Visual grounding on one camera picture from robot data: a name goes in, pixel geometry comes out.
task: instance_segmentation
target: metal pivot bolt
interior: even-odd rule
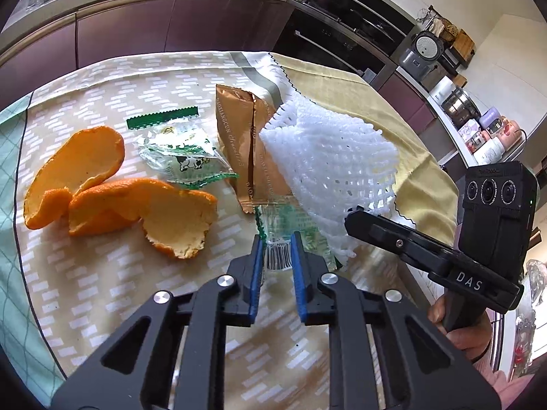
[[[332,285],[338,282],[338,276],[333,273],[325,273],[321,276],[321,282],[327,285]]]
[[[229,274],[225,274],[223,276],[220,276],[217,279],[217,284],[223,287],[231,286],[235,282],[235,279],[230,276]]]
[[[403,295],[397,290],[386,291],[386,299],[390,302],[400,302],[402,298],[403,298]]]
[[[171,298],[171,295],[167,291],[158,291],[154,295],[154,302],[155,303],[166,303],[166,302],[169,302],[170,298]]]

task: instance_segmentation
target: white bottle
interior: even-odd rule
[[[494,137],[482,145],[473,156],[477,159],[479,165],[489,165],[491,163],[499,162],[502,159],[502,155],[505,152],[499,138]]]

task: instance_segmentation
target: gray stripe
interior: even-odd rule
[[[235,63],[243,70],[245,75],[249,77],[249,80],[251,80],[254,84],[257,84],[258,86],[263,87],[270,93],[273,105],[277,110],[277,108],[279,108],[283,104],[281,92],[277,87],[277,84],[267,79],[266,77],[264,77],[264,75],[262,75],[255,68],[253,68],[251,64],[247,61],[247,57],[245,57],[241,52],[231,52],[230,54]]]

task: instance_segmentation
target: brown wrapper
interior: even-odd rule
[[[256,205],[290,195],[291,189],[258,137],[274,109],[251,92],[221,84],[216,96],[219,141],[239,175],[230,182],[243,211],[252,213]]]

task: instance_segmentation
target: orange peel piece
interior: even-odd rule
[[[25,195],[25,224],[38,230],[63,216],[75,195],[111,177],[125,157],[123,137],[107,126],[78,131],[40,168]]]
[[[179,190],[155,179],[104,183],[76,195],[68,207],[68,233],[102,234],[139,219],[148,240],[170,256],[189,259],[203,249],[217,219],[217,199],[203,191]]]

